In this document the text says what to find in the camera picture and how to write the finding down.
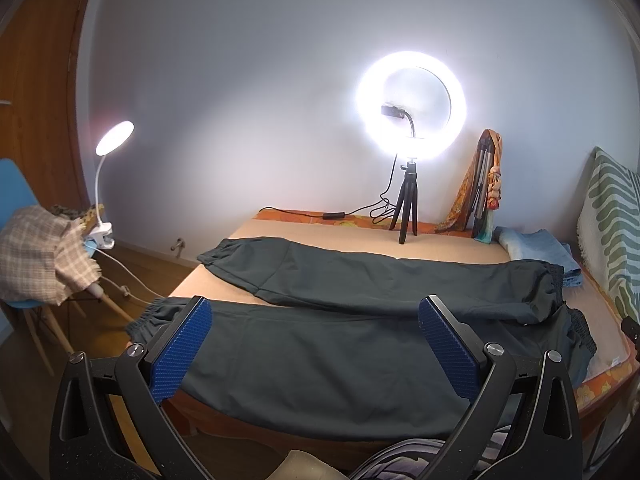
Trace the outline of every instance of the tripod leg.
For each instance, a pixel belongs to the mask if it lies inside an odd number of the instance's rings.
[[[412,216],[412,227],[414,228],[414,236],[418,235],[418,183],[414,184],[414,196],[411,204],[411,212]]]
[[[411,212],[412,197],[414,195],[414,182],[408,182],[404,187],[404,209],[402,209],[402,223],[400,224],[399,242],[404,244],[406,229],[409,227],[409,213]]]
[[[394,210],[394,217],[391,219],[391,225],[389,226],[389,230],[393,231],[396,227],[396,222],[398,221],[398,216],[400,216],[400,210],[402,209],[402,200],[404,200],[404,188],[406,187],[406,181],[402,181],[402,186],[400,186],[400,193],[398,194],[398,201],[396,202],[396,209]]]

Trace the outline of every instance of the silver bolt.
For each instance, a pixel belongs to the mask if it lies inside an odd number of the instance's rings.
[[[491,343],[486,349],[489,351],[489,354],[492,355],[504,354],[504,348],[498,345],[498,343]]]
[[[77,365],[80,361],[84,359],[84,352],[73,352],[69,356],[69,362],[73,365]]]
[[[142,352],[144,351],[145,347],[143,347],[141,344],[136,343],[135,345],[131,345],[129,348],[127,348],[127,355],[129,357],[135,357],[142,354]]]
[[[548,355],[549,359],[551,359],[555,363],[559,363],[560,361],[562,361],[562,356],[560,355],[560,352],[556,352],[555,350],[549,350],[549,352],[546,355]]]

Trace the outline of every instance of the desk lamp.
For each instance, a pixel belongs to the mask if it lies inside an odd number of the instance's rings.
[[[416,136],[414,119],[401,107],[385,103],[383,89],[386,80],[395,72],[407,68],[418,68],[430,72],[442,83],[449,97],[450,113],[447,123],[436,132],[428,135]],[[394,210],[389,230],[396,227],[396,222],[402,211],[399,242],[404,244],[412,215],[412,231],[417,235],[418,223],[418,185],[415,171],[418,158],[434,158],[446,150],[456,139],[466,119],[466,102],[462,86],[444,63],[421,52],[396,52],[383,57],[374,63],[365,73],[358,87],[356,102],[360,117],[365,123],[367,131],[378,145],[390,154],[404,156],[408,161],[404,170],[404,181],[400,188],[398,202]],[[398,128],[387,117],[407,119],[411,126],[411,135]]]
[[[107,154],[129,139],[132,133],[133,123],[131,121],[123,121],[104,134],[104,137],[100,139],[100,142],[95,147],[95,154],[101,157],[98,169],[95,172],[95,215],[98,225],[91,230],[89,237],[95,240],[99,249],[113,249],[115,245],[115,240],[111,237],[113,233],[111,222],[103,222],[100,218],[100,208],[98,207],[98,178],[100,177],[100,170]]]

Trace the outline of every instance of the white and green cushion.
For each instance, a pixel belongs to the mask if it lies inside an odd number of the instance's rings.
[[[620,316],[639,320],[640,176],[595,150],[593,173],[578,218],[587,269],[609,293]]]

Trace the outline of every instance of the blue gripper pad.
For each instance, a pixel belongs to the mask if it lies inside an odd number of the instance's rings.
[[[420,302],[418,325],[456,394],[473,402],[482,386],[480,364],[430,298]]]
[[[209,300],[201,298],[153,362],[149,390],[156,404],[173,397],[213,322]]]

